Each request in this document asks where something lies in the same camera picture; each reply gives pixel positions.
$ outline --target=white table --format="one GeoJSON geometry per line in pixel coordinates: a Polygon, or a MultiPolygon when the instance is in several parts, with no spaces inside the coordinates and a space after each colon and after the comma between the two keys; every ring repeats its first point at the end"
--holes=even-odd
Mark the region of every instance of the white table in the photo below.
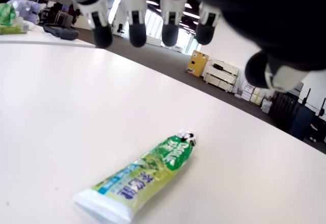
{"type": "Polygon", "coordinates": [[[47,44],[95,48],[94,44],[84,42],[79,39],[69,41],[55,37],[50,33],[46,33],[43,30],[43,27],[38,25],[35,26],[33,30],[28,31],[26,34],[0,35],[0,44],[1,43],[47,44]]]}
{"type": "Polygon", "coordinates": [[[98,223],[72,195],[181,128],[199,143],[134,223],[326,223],[326,156],[281,130],[103,49],[0,53],[0,223],[98,223]]]}

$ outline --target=plush toy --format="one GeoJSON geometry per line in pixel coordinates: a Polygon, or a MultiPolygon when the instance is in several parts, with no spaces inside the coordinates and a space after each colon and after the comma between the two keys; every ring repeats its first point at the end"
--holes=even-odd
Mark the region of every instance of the plush toy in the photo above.
{"type": "Polygon", "coordinates": [[[10,0],[7,3],[12,4],[15,11],[19,12],[19,17],[34,24],[38,24],[40,19],[33,12],[39,13],[46,7],[46,4],[39,4],[30,0],[10,0]]]}

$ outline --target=green toothpaste tube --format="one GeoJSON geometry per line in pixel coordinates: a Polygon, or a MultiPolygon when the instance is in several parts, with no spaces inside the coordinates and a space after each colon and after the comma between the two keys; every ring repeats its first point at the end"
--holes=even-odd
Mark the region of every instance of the green toothpaste tube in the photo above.
{"type": "Polygon", "coordinates": [[[73,199],[112,222],[131,223],[136,212],[178,173],[195,145],[192,131],[179,131],[73,199]]]}

